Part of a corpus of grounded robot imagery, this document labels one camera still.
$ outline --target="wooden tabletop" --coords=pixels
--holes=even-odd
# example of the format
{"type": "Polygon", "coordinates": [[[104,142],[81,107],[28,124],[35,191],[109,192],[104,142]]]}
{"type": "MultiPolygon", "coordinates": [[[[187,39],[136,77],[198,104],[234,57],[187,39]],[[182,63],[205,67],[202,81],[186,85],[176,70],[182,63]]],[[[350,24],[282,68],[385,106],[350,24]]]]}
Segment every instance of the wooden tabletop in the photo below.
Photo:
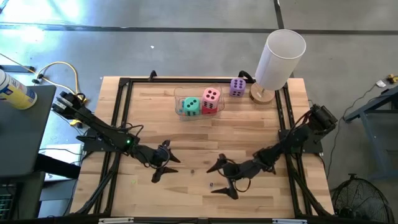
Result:
{"type": "MultiPolygon", "coordinates": [[[[111,122],[119,77],[104,77],[95,115],[111,122]]],[[[304,81],[288,80],[294,118],[308,107],[304,81]]],[[[212,194],[212,190],[227,187],[227,181],[217,172],[206,171],[224,153],[236,162],[252,158],[252,153],[278,142],[280,129],[275,99],[267,105],[250,100],[246,85],[243,98],[228,95],[229,85],[220,84],[225,109],[216,118],[181,121],[175,112],[174,89],[205,86],[192,83],[136,83],[133,86],[128,122],[143,124],[140,144],[156,148],[171,140],[174,155],[181,163],[167,165],[178,173],[164,174],[160,182],[151,182],[154,169],[145,168],[137,160],[122,156],[114,195],[112,216],[130,217],[220,217],[220,218],[291,218],[294,217],[292,199],[284,156],[276,162],[276,175],[260,172],[252,179],[250,189],[233,200],[226,195],[212,194]]],[[[119,120],[123,110],[122,101],[119,120]]],[[[100,179],[104,153],[95,152],[84,160],[72,203],[71,212],[89,199],[100,179]]],[[[320,158],[303,155],[307,185],[324,206],[333,213],[328,184],[320,158]]],[[[237,181],[237,188],[245,189],[248,181],[237,181]]],[[[104,191],[102,209],[106,205],[108,187],[104,191]]],[[[298,191],[303,212],[301,191],[298,191]]]]}

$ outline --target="electric fan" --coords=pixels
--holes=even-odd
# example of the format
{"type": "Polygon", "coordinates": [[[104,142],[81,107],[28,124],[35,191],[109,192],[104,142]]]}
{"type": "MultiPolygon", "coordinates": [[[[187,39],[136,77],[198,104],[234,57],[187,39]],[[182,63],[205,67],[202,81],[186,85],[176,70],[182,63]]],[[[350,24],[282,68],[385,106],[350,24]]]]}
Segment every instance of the electric fan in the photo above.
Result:
{"type": "Polygon", "coordinates": [[[341,218],[394,223],[392,210],[381,191],[356,174],[349,175],[349,180],[340,184],[331,198],[335,214],[341,218]]]}

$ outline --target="lamp shade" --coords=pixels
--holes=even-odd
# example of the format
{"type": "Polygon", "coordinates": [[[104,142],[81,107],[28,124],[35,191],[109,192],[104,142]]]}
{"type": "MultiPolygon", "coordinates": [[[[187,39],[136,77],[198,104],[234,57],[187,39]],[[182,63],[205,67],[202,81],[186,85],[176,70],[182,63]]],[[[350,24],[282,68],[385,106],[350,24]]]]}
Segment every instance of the lamp shade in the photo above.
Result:
{"type": "Polygon", "coordinates": [[[270,33],[256,70],[257,83],[265,90],[282,88],[306,47],[304,38],[294,31],[281,29],[270,33]]]}

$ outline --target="gray floor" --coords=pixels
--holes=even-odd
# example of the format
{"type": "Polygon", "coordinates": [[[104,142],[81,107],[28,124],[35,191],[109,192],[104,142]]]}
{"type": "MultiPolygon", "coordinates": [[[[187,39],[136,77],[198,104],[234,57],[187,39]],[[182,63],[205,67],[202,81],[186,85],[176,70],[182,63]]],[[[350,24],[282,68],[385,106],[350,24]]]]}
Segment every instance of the gray floor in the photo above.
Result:
{"type": "MultiPolygon", "coordinates": [[[[396,30],[397,1],[280,0],[286,28],[396,30]]],[[[117,0],[9,1],[1,22],[81,24],[135,27],[217,27],[275,29],[271,0],[117,0]]],[[[235,76],[254,74],[267,34],[172,32],[61,32],[0,30],[0,51],[19,62],[40,68],[63,60],[79,72],[80,88],[95,109],[103,76],[159,75],[235,76]]],[[[308,97],[338,117],[345,108],[390,73],[398,73],[396,35],[305,35],[307,52],[295,70],[305,79],[308,97]]],[[[0,58],[0,64],[8,63],[0,58]]],[[[14,74],[29,84],[33,76],[14,74]]],[[[71,71],[57,65],[46,76],[74,86],[71,71]]],[[[373,89],[354,108],[377,96],[373,89]]],[[[325,162],[336,131],[323,140],[325,162]]],[[[51,114],[43,145],[77,142],[76,131],[51,114]],[[56,128],[54,123],[61,123],[56,128]]],[[[336,187],[357,173],[366,178],[376,171],[362,124],[342,124],[328,180],[336,187]]],[[[398,180],[374,182],[398,217],[398,180]]]]}

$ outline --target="die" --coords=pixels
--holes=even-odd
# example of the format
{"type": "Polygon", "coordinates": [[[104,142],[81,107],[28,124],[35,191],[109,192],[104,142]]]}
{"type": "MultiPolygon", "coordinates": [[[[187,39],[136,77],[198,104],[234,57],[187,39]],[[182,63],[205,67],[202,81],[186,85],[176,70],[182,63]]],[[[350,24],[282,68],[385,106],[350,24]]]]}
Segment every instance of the die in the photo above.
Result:
{"type": "Polygon", "coordinates": [[[187,116],[200,114],[200,100],[196,97],[187,97],[184,100],[183,111],[187,116]]]}
{"type": "Polygon", "coordinates": [[[242,97],[245,87],[246,82],[243,80],[243,78],[233,78],[231,80],[231,84],[229,85],[229,95],[242,97]]]}
{"type": "Polygon", "coordinates": [[[217,114],[217,108],[209,109],[207,107],[202,106],[201,113],[202,114],[217,114]]]}
{"type": "Polygon", "coordinates": [[[220,99],[220,91],[215,88],[207,88],[203,92],[202,100],[202,109],[203,107],[208,109],[217,108],[218,100],[220,99]]]}

